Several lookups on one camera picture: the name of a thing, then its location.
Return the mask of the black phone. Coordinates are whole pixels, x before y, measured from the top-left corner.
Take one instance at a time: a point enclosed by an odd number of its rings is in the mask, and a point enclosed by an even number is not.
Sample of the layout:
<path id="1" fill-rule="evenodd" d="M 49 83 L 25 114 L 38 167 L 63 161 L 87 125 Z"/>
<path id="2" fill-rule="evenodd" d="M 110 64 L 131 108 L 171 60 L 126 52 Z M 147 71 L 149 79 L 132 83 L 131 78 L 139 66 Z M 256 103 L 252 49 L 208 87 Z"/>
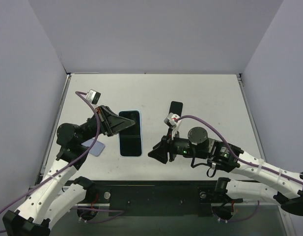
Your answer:
<path id="1" fill-rule="evenodd" d="M 179 117 L 182 115 L 183 103 L 178 101 L 171 101 L 169 113 L 173 113 L 178 115 Z"/>

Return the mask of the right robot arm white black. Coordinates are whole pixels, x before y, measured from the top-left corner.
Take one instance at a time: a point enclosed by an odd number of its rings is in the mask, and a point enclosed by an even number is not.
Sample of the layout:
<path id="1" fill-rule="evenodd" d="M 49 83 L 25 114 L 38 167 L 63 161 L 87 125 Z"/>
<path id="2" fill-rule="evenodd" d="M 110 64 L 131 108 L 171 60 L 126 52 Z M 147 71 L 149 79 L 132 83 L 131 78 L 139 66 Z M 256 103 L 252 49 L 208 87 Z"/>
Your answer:
<path id="1" fill-rule="evenodd" d="M 276 167 L 256 158 L 241 148 L 211 139 L 202 127 L 194 127 L 188 137 L 181 138 L 178 132 L 169 129 L 148 156 L 166 164 L 181 155 L 192 160 L 204 159 L 204 164 L 213 171 L 224 171 L 252 179 L 252 182 L 220 177 L 213 190 L 219 201 L 250 199 L 265 201 L 280 206 L 284 211 L 303 216 L 303 172 L 295 173 Z"/>

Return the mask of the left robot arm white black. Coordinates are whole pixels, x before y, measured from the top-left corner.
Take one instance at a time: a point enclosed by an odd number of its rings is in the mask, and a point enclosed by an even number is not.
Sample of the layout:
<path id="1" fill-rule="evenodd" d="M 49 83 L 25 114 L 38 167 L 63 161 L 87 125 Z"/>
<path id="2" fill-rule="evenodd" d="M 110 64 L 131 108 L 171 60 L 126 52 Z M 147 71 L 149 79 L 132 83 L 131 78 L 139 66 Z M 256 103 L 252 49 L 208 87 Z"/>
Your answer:
<path id="1" fill-rule="evenodd" d="M 61 124 L 56 132 L 56 142 L 61 148 L 48 173 L 22 205 L 15 211 L 7 211 L 2 218 L 7 234 L 48 236 L 56 222 L 74 205 L 81 201 L 91 202 L 95 197 L 95 183 L 85 177 L 78 177 L 64 193 L 60 193 L 88 156 L 88 147 L 83 143 L 96 140 L 99 134 L 113 136 L 135 123 L 102 105 L 84 124 Z"/>

